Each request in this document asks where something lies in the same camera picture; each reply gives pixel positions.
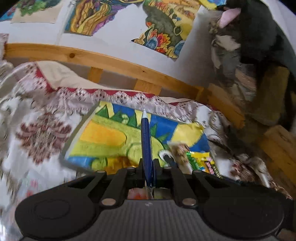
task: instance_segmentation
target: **wooden headboard rail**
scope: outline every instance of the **wooden headboard rail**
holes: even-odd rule
[[[88,79],[99,83],[103,70],[137,79],[134,90],[159,95],[161,88],[176,91],[185,97],[210,104],[222,111],[237,128],[244,125],[244,116],[223,99],[203,87],[194,87],[178,79],[147,67],[117,59],[108,55],[65,46],[13,43],[6,45],[5,57],[28,58],[29,61],[52,60],[91,67]]]

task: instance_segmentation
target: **paper drawing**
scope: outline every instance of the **paper drawing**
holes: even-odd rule
[[[16,4],[12,23],[55,23],[63,0],[21,0]]]
[[[73,142],[66,158],[68,162],[86,169],[106,170],[115,174],[119,169],[137,167],[142,158],[142,112],[101,101],[86,121],[86,126]],[[184,142],[191,151],[208,151],[207,138],[198,123],[184,124],[148,114],[152,156],[166,165],[167,141]]]
[[[92,36],[102,26],[113,20],[115,14],[129,4],[143,0],[81,0],[77,2],[66,31]]]
[[[0,22],[11,20],[15,13],[16,5],[9,9],[2,17],[0,17]]]
[[[217,6],[226,4],[226,0],[199,0],[207,9],[215,9]]]
[[[134,43],[178,58],[200,5],[194,0],[145,0],[148,29]]]

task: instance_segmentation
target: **candy wrapper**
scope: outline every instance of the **candy wrapper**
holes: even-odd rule
[[[201,170],[222,178],[209,152],[200,153],[189,151],[186,155],[193,170]]]
[[[186,155],[189,151],[188,145],[182,142],[168,142],[168,146],[174,156],[175,162],[178,164],[178,168],[182,171],[182,173],[191,174],[192,168]]]

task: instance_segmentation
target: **metal screw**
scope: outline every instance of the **metal screw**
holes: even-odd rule
[[[113,206],[116,203],[116,200],[113,198],[105,198],[101,201],[104,206]]]
[[[185,206],[193,206],[196,204],[196,200],[193,198],[185,198],[182,200],[182,203]]]

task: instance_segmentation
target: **pillow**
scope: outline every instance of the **pillow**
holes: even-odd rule
[[[7,43],[8,35],[0,33],[0,61],[3,59],[5,53],[4,46]]]

